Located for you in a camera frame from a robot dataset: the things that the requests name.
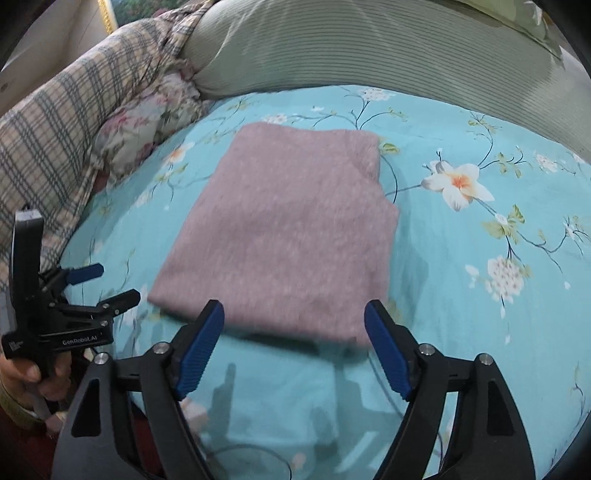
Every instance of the pink towel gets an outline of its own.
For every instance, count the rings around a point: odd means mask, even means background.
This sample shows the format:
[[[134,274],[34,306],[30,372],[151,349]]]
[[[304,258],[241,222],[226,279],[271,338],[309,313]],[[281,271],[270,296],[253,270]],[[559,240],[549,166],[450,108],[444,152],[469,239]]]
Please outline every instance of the pink towel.
[[[195,318],[369,346],[365,304],[387,300],[398,209],[363,131],[247,125],[193,206],[149,301]]]

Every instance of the metal screw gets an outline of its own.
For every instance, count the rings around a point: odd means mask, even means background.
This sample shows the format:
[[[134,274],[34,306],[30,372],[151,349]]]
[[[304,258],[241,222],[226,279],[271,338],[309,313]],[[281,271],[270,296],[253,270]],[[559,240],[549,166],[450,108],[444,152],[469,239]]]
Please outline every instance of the metal screw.
[[[96,363],[97,365],[104,365],[105,363],[107,363],[108,359],[109,359],[109,354],[101,352],[98,355],[96,355],[93,362]]]
[[[435,347],[430,343],[421,343],[418,346],[418,351],[421,352],[425,356],[431,356],[435,353]]]
[[[483,365],[492,365],[494,360],[488,353],[481,353],[478,355],[478,360],[480,360],[481,364]]]
[[[170,348],[170,345],[167,342],[158,342],[158,343],[156,343],[156,345],[154,345],[152,347],[152,350],[157,355],[162,355],[163,353],[168,352],[169,348]]]

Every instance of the wall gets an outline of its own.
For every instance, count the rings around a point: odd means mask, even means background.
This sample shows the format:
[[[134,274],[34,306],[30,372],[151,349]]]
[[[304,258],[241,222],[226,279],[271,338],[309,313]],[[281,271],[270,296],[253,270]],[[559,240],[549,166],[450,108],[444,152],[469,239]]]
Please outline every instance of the wall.
[[[56,0],[0,72],[0,116],[106,36],[96,0]]]

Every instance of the plaid blanket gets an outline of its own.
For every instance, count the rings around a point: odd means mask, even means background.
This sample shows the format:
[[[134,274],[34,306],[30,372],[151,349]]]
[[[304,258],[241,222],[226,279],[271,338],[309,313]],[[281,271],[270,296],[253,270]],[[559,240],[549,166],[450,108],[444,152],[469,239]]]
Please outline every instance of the plaid blanket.
[[[41,268],[57,264],[97,175],[89,151],[99,129],[175,61],[216,1],[123,26],[0,118],[0,290],[15,211],[41,212]]]

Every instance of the orange flower center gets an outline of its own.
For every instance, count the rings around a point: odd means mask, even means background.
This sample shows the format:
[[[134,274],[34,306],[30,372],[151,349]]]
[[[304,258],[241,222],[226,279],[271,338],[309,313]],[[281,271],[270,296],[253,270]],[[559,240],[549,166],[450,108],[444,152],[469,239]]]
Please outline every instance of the orange flower center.
[[[452,175],[452,185],[459,189],[467,189],[472,185],[472,180],[470,179],[470,177],[468,175],[463,175],[463,174],[455,174]]]

